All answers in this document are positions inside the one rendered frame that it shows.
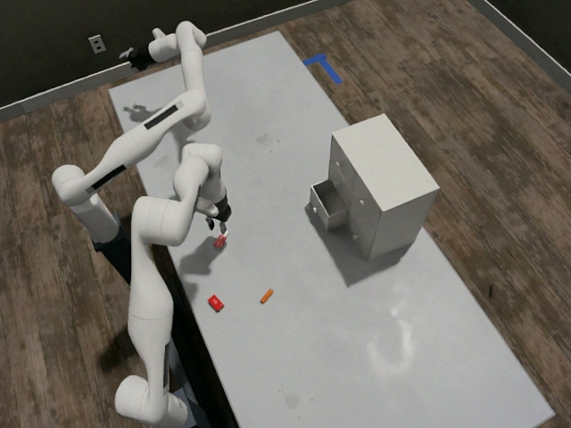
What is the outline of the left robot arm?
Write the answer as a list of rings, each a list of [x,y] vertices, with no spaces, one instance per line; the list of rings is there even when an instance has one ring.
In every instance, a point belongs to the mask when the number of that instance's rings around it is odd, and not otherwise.
[[[97,192],[150,156],[167,132],[179,122],[183,121],[191,130],[204,129],[210,123],[211,110],[206,102],[201,50],[205,44],[206,36],[188,21],[178,25],[176,34],[161,38],[159,47],[166,57],[181,54],[185,93],[117,138],[100,164],[87,175],[74,165],[61,166],[53,173],[52,183],[61,202],[69,206],[95,243],[107,243],[119,232],[118,223]]]

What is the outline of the red eraser with white tip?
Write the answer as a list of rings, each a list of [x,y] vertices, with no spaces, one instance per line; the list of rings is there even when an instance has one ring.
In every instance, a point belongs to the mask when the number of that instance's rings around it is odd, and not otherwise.
[[[221,249],[221,247],[223,246],[224,242],[226,241],[227,237],[228,237],[229,232],[226,231],[226,233],[224,235],[222,235],[221,233],[219,234],[219,237],[217,239],[217,241],[214,243],[214,247],[217,249]]]

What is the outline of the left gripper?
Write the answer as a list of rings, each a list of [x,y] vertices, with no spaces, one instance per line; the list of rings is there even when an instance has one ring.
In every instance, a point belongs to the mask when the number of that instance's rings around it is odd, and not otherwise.
[[[140,49],[133,50],[130,48],[129,51],[120,55],[120,59],[126,57],[133,64],[131,69],[137,68],[139,71],[146,70],[149,66],[168,60],[170,57],[166,57],[159,47],[161,38],[166,36],[159,29],[154,29],[153,35],[155,37],[154,41],[142,46]]]

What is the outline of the orange aa battery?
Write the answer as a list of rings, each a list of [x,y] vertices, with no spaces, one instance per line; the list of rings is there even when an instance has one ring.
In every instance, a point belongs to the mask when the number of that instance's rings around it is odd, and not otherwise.
[[[264,303],[272,293],[273,293],[273,290],[269,289],[267,291],[267,293],[262,297],[261,302]]]

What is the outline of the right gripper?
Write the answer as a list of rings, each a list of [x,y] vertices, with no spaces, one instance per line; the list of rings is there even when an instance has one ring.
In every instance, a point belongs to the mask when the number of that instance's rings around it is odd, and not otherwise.
[[[225,222],[228,221],[232,211],[228,205],[227,189],[222,181],[221,188],[215,193],[203,193],[200,191],[195,211],[206,215],[209,229],[215,227],[213,218],[220,220],[219,226],[221,234],[227,231]]]

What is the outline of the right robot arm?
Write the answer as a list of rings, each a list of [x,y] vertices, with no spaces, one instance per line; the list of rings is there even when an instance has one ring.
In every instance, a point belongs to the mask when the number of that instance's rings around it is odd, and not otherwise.
[[[152,243],[181,245],[192,224],[200,191],[215,193],[222,186],[223,154],[216,144],[187,144],[181,157],[172,182],[179,202],[140,197],[131,219],[128,334],[148,380],[137,375],[127,377],[116,392],[115,408],[120,416],[150,428],[181,428],[187,418],[185,403],[169,392],[173,299],[155,266]]]

